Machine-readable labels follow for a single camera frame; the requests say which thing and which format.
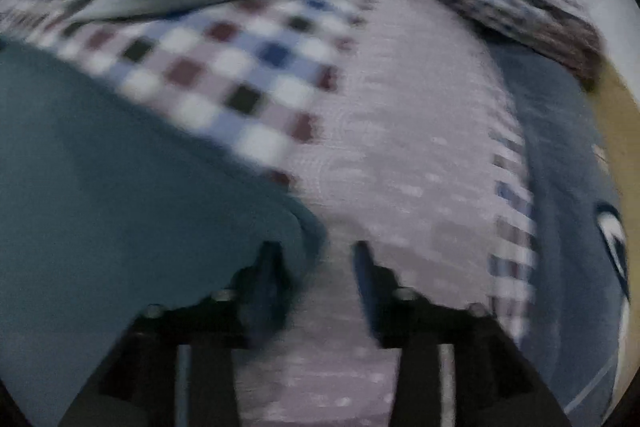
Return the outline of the dark blue shirt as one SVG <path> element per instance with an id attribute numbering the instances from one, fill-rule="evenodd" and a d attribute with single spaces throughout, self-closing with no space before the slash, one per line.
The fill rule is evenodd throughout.
<path id="1" fill-rule="evenodd" d="M 221 291 L 263 243 L 282 247 L 292 303 L 325 241 L 281 185 L 2 42 L 3 425 L 58 425 L 139 315 Z"/>

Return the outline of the plaid bed sheet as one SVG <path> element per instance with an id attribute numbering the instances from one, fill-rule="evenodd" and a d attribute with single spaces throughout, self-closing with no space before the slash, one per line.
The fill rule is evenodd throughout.
<path id="1" fill-rule="evenodd" d="M 75 22 L 1 0 L 1 44 L 52 55 L 281 185 L 326 229 L 268 341 L 233 353 L 247 426 L 383 426 L 397 355 L 352 269 L 367 241 L 451 308 L 528 331 L 533 251 L 512 100 L 486 44 L 438 0 L 242 0 L 163 18 Z"/>

